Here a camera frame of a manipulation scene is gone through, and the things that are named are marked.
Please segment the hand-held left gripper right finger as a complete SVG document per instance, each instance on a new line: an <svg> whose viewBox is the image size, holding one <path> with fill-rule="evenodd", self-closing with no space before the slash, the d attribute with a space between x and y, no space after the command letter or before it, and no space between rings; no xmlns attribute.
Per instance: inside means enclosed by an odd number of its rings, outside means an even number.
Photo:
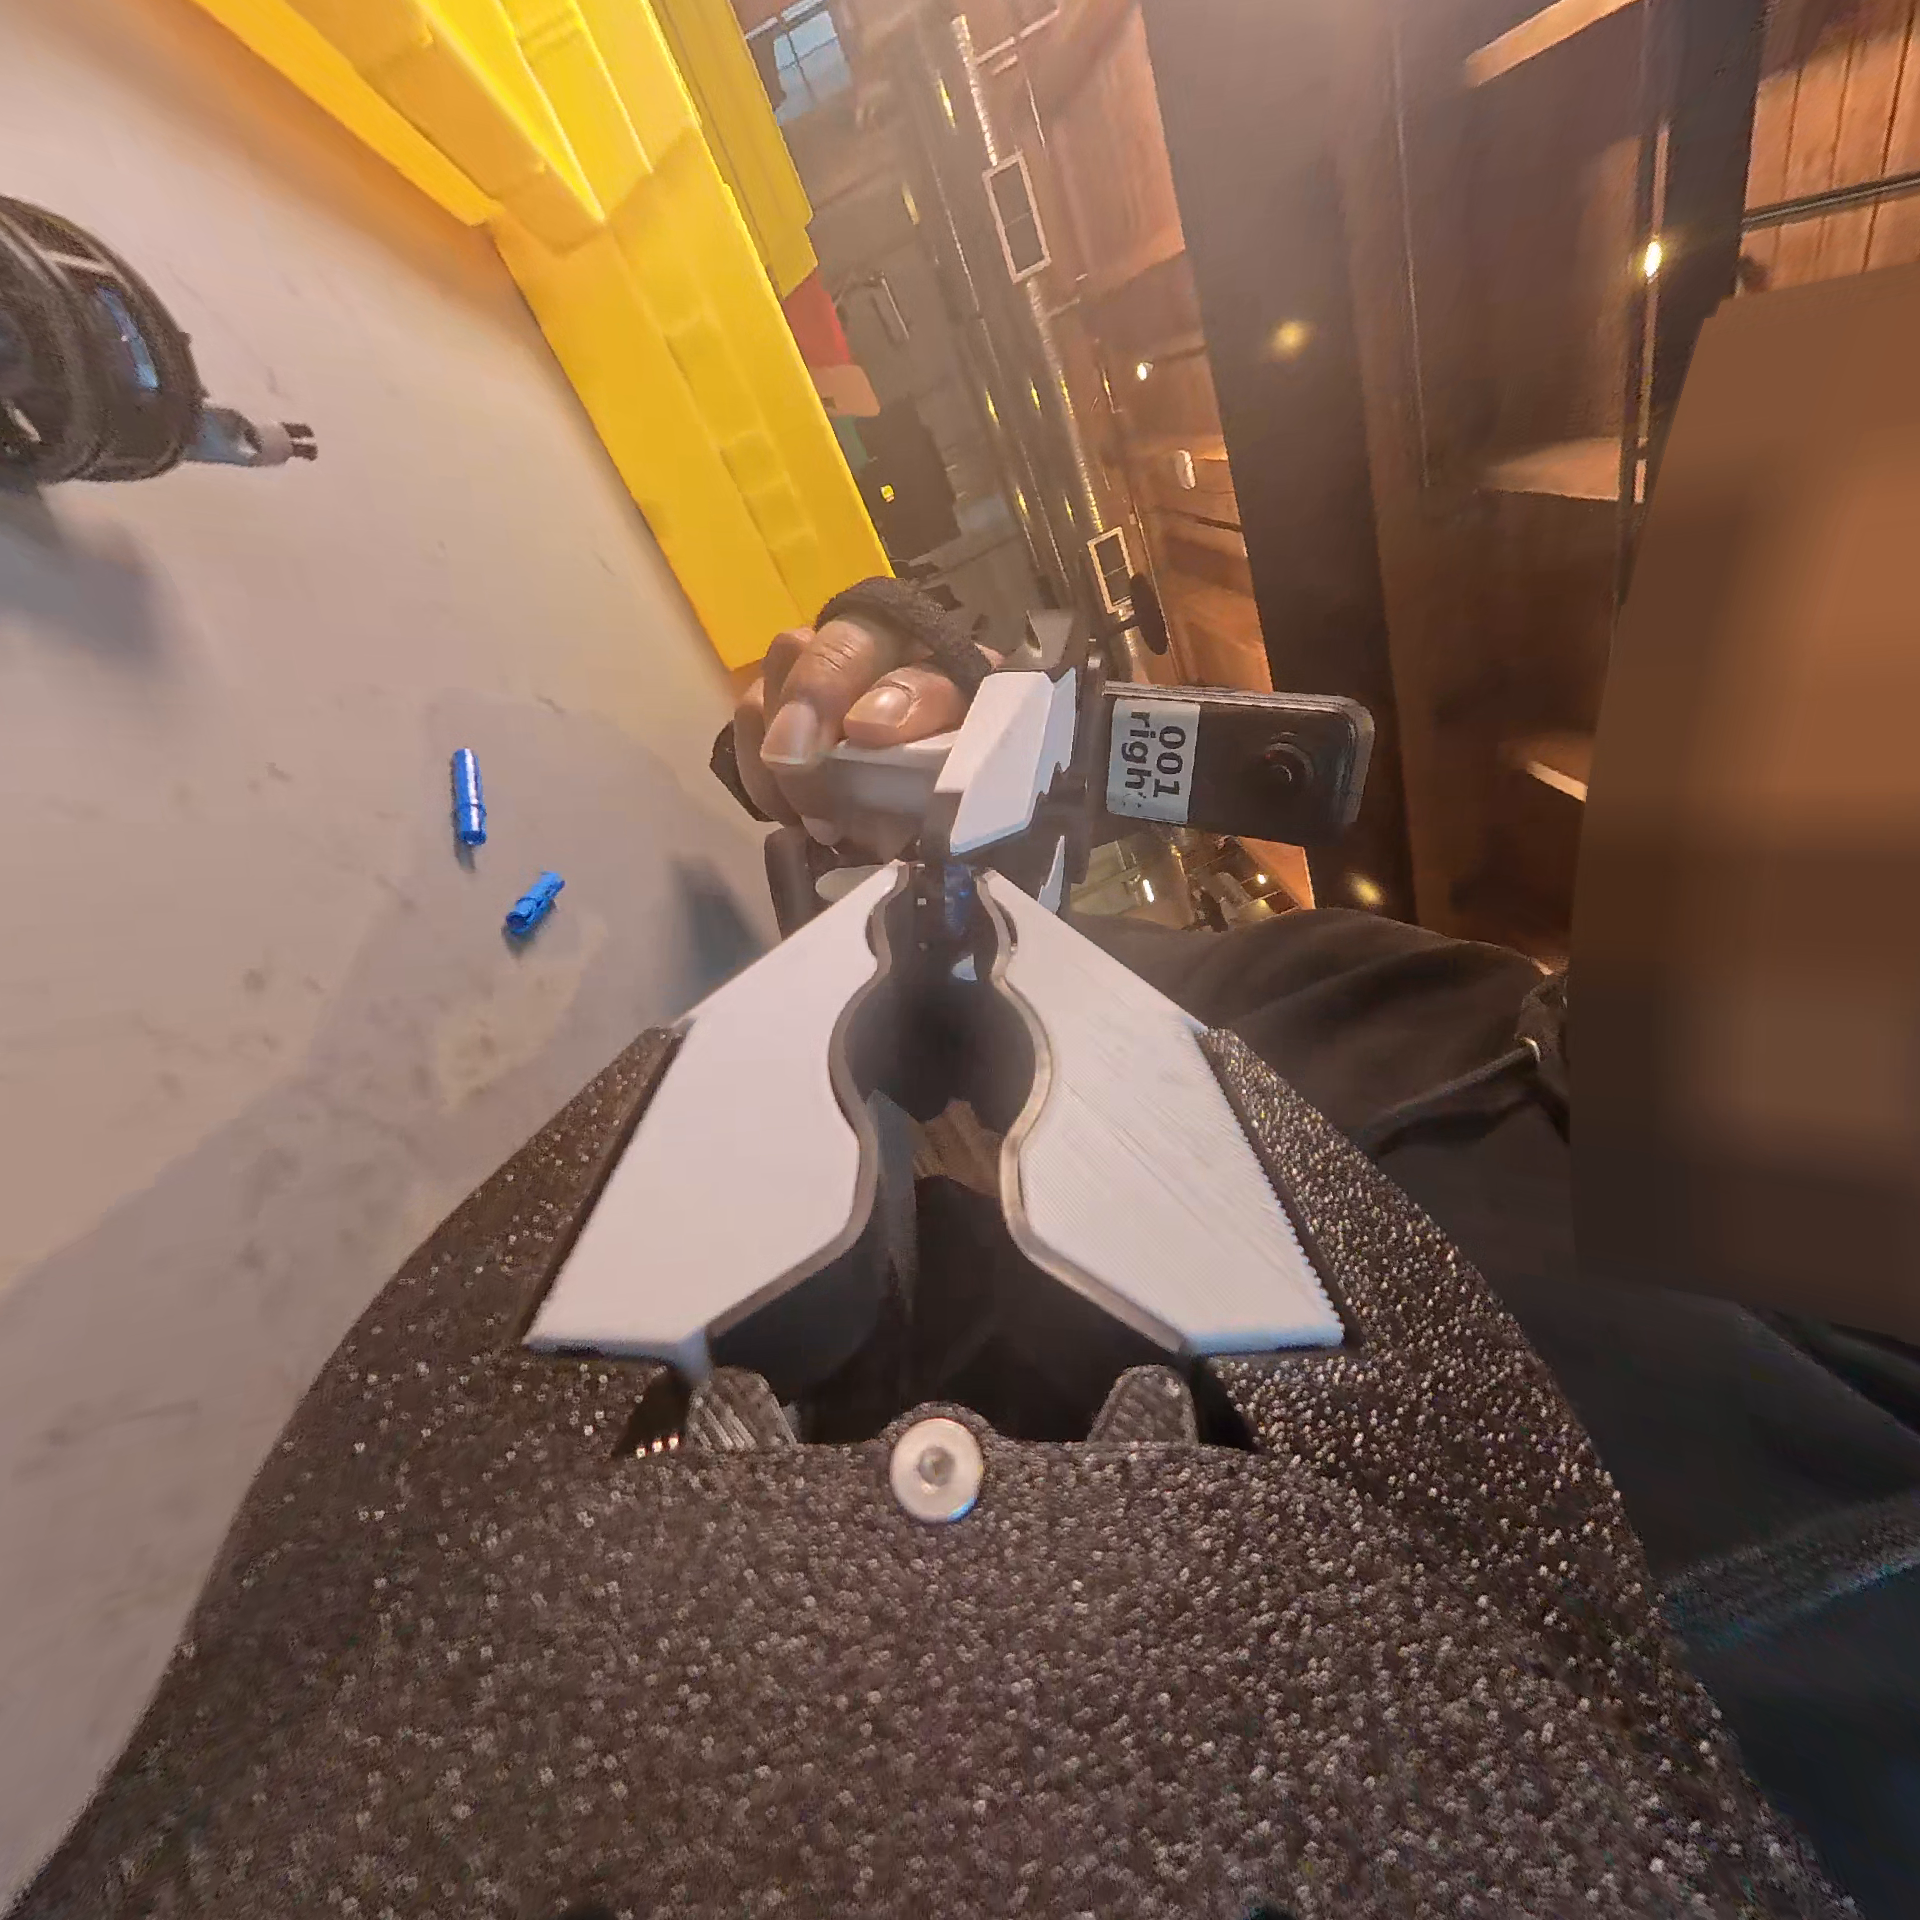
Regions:
<svg viewBox="0 0 1920 1920"><path fill-rule="evenodd" d="M1211 1400L1216 1361L1340 1353L1338 1290L1204 1025L1011 879L976 898L976 1116L1011 1246L980 1284L976 1409L1080 1441L1137 1367Z"/></svg>

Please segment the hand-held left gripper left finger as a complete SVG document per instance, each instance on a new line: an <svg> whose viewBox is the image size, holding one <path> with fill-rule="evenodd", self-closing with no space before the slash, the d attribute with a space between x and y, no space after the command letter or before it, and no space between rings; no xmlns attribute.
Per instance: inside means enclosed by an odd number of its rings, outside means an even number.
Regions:
<svg viewBox="0 0 1920 1920"><path fill-rule="evenodd" d="M528 1351L740 1368L801 1400L874 1336L880 1149L849 1031L882 974L874 919L906 879L879 868L679 1021Z"/></svg>

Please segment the black round brick piece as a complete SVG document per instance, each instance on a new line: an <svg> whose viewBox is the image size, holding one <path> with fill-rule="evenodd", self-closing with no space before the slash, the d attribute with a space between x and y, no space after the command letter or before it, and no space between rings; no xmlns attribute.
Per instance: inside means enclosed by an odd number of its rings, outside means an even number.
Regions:
<svg viewBox="0 0 1920 1920"><path fill-rule="evenodd" d="M980 906L976 873L952 860L915 860L887 902L887 944L901 970L976 977Z"/></svg>

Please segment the black toy wheel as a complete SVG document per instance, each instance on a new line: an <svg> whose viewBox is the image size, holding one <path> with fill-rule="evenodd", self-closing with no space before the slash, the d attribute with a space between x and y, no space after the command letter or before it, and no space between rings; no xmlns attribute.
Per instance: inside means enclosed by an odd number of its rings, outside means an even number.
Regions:
<svg viewBox="0 0 1920 1920"><path fill-rule="evenodd" d="M201 432L189 342L83 226L3 199L3 465L28 484L144 482Z"/></svg>

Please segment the person's right forearm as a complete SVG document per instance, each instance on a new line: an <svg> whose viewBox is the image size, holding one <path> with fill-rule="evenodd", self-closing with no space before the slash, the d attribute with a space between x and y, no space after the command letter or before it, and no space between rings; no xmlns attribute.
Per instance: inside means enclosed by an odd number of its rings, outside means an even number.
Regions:
<svg viewBox="0 0 1920 1920"><path fill-rule="evenodd" d="M1333 906L1232 930L1073 927L1235 1036L1371 1161L1569 1175L1569 986L1520 950Z"/></svg>

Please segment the red flexible tub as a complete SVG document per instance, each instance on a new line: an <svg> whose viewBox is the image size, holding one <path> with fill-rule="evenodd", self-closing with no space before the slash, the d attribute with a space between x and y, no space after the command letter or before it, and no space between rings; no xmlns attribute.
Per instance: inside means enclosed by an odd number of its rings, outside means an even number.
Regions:
<svg viewBox="0 0 1920 1920"><path fill-rule="evenodd" d="M783 311L825 412L860 415L860 406L871 398L868 384L820 271L809 271L799 281L784 295Z"/></svg>

